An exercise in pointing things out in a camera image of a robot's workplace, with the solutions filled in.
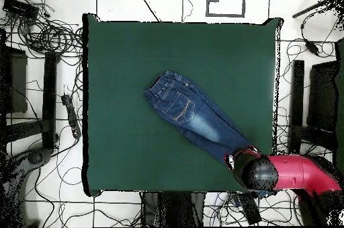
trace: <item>green table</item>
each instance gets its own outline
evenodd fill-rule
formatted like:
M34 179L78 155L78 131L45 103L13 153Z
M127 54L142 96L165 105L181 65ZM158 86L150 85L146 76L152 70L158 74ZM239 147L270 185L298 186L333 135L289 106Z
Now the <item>green table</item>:
M241 190L224 165L158 117L144 90L166 70L178 72L271 153L280 25L101 22L84 15L85 191Z

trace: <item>floor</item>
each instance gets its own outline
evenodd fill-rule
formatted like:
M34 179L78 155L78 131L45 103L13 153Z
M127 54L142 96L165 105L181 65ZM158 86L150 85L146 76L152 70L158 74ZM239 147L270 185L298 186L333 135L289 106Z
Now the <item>floor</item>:
M279 150L284 150L287 141L287 132L284 130L288 125L288 106L290 98L290 61L302 59L305 61L305 86L309 84L309 71L312 65L324 62L323 58L317 57L305 50L304 42L296 40L301 38L300 26L306 15L292 18L296 12L316 3L320 0L246 0L246 14L244 18L237 17L206 17L206 0L147 0L155 15L163 22L236 22L262 24L267 18L282 17L284 24L281 30L281 72L286 70L285 79L280 79L278 104L278 135L280 135ZM81 16L83 13L96 13L100 20L138 20L142 22L155 21L154 15L148 10L143 0L45 0L54 11L48 9L51 20L61 20L71 25L75 31L82 26ZM218 13L234 13L238 11L237 0L222 0L222 8L212 8ZM342 38L344 33L334 27L337 17L334 12L316 14L307 22L304 35L307 39L319 41L319 48L322 47L321 56L326 61L335 60L332 56L332 43ZM9 46L26 50L27 55L32 57L29 50L20 46L18 34L12 34L8 39ZM69 64L76 64L78 58L65 57ZM43 84L42 59L29 59L28 61L28 84L27 97L31 101L38 117L42 116L42 92L31 89L38 89L38 84ZM67 65L65 62L58 64L57 94L62 95L72 89L76 75L75 66ZM304 124L308 109L309 91L305 88L304 94ZM82 91L80 98L73 99L76 110L82 106ZM28 118L35 118L32 110L28 109L25 114L8 115L8 124L28 121ZM61 133L59 151L68 148L73 144L73 137L68 126L67 111L62 104L56 105L56 131ZM39 144L40 135L29 137L9 143L7 152L15 155L26 150L34 141ZM137 192L112 192L104 191L96 198L90 198L83 192L81 183L82 141L69 152L64 152L59 157L54 157L42 168L37 189L41 195L52 201L52 203L41 198L34 190L34 184L38 177L38 170L33 171L26 185L25 210L29 221L40 220L40 227L46 221L45 227L120 227L132 221L140 210L140 197ZM306 152L309 145L302 145ZM316 147L313 153L325 153L326 158L331 160L331 153L324 151L322 147ZM204 208L205 226L249 226L240 210L234 207L232 210L223 208L223 203L228 196L227 193L207 193L206 206ZM259 203L261 216L264 220L260 225L299 225L297 213L297 201L293 203L295 195L291 191L282 191L275 196L263 199Z

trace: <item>elastic waistband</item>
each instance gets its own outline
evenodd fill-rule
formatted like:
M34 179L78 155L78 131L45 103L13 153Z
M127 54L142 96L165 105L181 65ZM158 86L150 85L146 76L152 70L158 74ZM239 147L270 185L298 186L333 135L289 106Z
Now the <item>elastic waistband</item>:
M163 75L160 75L159 78L153 83L153 85L147 89L144 94L147 99L151 102L152 105L155 105L154 99L164 100L173 87L175 81L180 81L182 76L177 73L166 71Z

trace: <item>jeans pant leg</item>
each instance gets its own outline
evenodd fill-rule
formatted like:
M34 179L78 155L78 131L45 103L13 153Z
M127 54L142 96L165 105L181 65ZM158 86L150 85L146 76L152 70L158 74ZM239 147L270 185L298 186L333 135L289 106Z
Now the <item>jeans pant leg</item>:
M235 123L214 103L214 101L209 98L209 96L206 94L205 91L203 91L197 84L195 84L193 81L185 78L184 76L167 71L164 74L164 77L169 79L175 79L176 81L179 81L180 83L186 85L190 90L192 90L197 96L199 96L205 104L209 106L210 109L214 111L215 114L218 115L223 121L227 123L227 125L231 126L233 129L235 129L238 133L240 133L243 137L245 137L239 130L239 128L235 125Z
M227 147L226 153L231 154L237 148L251 145L236 128L233 128L234 124L229 125L228 121L211 109L203 98L174 78L160 76L145 94L161 118L178 126L179 131L182 128L193 132L188 135L190 141L216 155L221 163L223 155L219 154L218 147Z

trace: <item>blue jeans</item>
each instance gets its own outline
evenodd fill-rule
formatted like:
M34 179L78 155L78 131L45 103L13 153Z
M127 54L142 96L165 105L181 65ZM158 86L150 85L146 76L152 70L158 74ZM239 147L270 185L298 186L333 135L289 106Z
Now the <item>blue jeans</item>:
M182 75L167 71L145 95L162 119L224 165L225 154L252 146L206 93Z

